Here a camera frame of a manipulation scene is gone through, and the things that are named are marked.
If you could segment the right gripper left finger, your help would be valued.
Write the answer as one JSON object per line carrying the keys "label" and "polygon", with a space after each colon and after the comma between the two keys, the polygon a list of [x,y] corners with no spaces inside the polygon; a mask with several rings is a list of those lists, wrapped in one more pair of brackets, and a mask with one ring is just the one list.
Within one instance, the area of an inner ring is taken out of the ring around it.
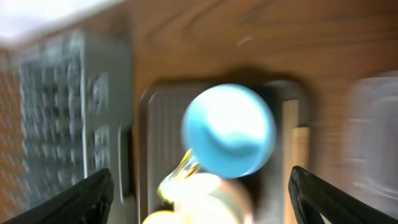
{"label": "right gripper left finger", "polygon": [[104,224],[113,200],[113,177],[104,168],[5,224]]}

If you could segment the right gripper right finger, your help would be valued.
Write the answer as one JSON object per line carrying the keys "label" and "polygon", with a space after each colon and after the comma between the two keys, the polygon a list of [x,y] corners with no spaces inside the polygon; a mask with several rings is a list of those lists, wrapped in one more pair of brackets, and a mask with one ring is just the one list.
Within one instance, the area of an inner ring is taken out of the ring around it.
{"label": "right gripper right finger", "polygon": [[300,166],[290,173],[290,201],[299,224],[330,223],[397,224],[395,218],[362,203]]}

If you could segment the light blue bowl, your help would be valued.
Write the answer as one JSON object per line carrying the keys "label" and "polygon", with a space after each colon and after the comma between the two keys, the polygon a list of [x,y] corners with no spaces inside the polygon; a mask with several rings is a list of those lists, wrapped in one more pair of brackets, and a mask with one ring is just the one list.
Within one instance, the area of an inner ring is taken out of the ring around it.
{"label": "light blue bowl", "polygon": [[205,170],[228,179],[250,175],[274,152],[277,130],[266,100],[244,85],[215,85],[187,106],[181,125],[185,149]]}

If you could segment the foil snack wrapper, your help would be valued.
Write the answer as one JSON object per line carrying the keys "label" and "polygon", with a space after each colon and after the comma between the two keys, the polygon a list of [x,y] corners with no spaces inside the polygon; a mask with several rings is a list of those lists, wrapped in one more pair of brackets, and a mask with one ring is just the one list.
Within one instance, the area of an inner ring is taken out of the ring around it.
{"label": "foil snack wrapper", "polygon": [[173,184],[177,184],[181,180],[190,177],[200,169],[201,166],[194,156],[193,151],[189,149],[184,154],[179,165],[160,182],[157,188],[158,196],[167,203],[173,203],[176,198],[176,193],[172,190]]}

